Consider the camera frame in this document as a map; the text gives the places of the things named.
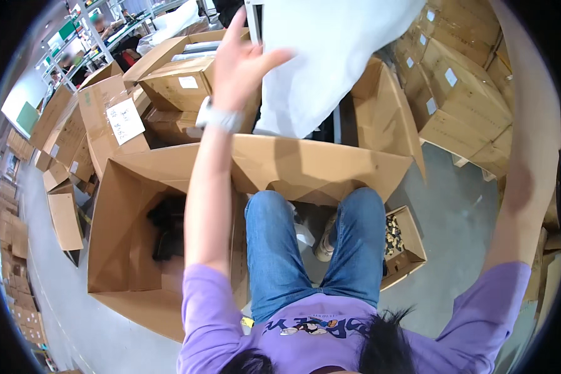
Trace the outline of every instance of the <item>white watch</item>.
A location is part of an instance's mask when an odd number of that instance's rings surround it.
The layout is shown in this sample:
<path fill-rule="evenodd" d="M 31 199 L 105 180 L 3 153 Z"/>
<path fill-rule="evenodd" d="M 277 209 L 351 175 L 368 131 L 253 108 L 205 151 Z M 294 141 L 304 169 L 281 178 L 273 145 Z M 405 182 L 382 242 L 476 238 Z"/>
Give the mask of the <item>white watch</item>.
<path fill-rule="evenodd" d="M 241 129 L 243 122 L 243 113 L 234 111 L 218 110 L 212 107 L 210 96 L 206 97 L 202 102 L 200 111 L 197 113 L 197 121 L 195 126 L 206 127 L 216 126 L 229 133 L 237 133 Z"/>

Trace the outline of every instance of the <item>concrete floor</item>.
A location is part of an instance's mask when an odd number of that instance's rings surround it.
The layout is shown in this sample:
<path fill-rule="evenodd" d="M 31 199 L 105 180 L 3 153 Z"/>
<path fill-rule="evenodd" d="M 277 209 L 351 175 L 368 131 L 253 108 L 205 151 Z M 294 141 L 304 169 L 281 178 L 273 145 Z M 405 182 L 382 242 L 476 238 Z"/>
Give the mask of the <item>concrete floor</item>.
<path fill-rule="evenodd" d="M 414 305 L 404 327 L 436 337 L 450 319 L 453 299 L 480 273 L 496 220 L 497 192 L 494 181 L 482 180 L 479 168 L 456 168 L 448 152 L 430 144 L 422 150 L 426 181 L 412 165 L 386 205 L 410 207 L 428 263 L 383 291 L 381 309 Z M 127 320 L 87 294 L 87 251 L 81 251 L 75 268 L 60 250 L 41 172 L 24 165 L 18 183 L 23 220 L 29 225 L 31 283 L 59 369 L 174 373 L 179 343 Z M 326 264 L 315 260 L 311 251 L 303 256 L 310 277 L 321 278 Z"/>

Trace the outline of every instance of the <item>sneaker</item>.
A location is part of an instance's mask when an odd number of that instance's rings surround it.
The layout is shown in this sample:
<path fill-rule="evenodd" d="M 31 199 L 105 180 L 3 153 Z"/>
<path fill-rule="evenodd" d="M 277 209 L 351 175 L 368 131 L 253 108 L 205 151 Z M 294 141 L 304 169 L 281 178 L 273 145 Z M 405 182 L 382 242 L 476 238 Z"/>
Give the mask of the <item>sneaker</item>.
<path fill-rule="evenodd" d="M 333 258 L 334 248 L 330 245 L 330 231 L 332 231 L 334 222 L 337 220 L 337 214 L 333 214 L 332 217 L 326 223 L 326 228 L 324 228 L 324 234 L 320 239 L 320 243 L 316 247 L 314 251 L 314 255 L 317 259 L 322 262 L 329 262 L 331 258 Z"/>

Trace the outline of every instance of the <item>green panel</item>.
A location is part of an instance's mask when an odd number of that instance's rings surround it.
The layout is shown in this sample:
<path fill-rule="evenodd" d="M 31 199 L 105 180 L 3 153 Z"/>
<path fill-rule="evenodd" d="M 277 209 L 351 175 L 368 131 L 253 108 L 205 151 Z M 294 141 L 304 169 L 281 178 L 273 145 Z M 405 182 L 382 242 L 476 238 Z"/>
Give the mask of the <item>green panel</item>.
<path fill-rule="evenodd" d="M 22 106 L 21 113 L 19 113 L 17 117 L 17 123 L 30 134 L 38 118 L 39 114 L 37 114 L 37 110 L 33 108 L 29 102 L 25 102 Z"/>
<path fill-rule="evenodd" d="M 59 31 L 60 37 L 62 40 L 66 41 L 67 37 L 75 32 L 75 26 L 73 26 L 72 22 L 67 22 Z"/>

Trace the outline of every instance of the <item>jeans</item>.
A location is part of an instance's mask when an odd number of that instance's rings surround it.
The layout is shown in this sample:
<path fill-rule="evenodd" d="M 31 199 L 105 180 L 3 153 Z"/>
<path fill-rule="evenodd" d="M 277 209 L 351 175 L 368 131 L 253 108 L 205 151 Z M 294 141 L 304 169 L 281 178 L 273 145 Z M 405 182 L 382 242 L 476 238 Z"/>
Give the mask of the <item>jeans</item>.
<path fill-rule="evenodd" d="M 304 297 L 323 293 L 378 305 L 385 249 L 385 208 L 376 191 L 357 189 L 338 206 L 328 271 L 313 288 L 297 246 L 293 212 L 275 191 L 255 194 L 245 208 L 252 318 L 267 321 Z"/>

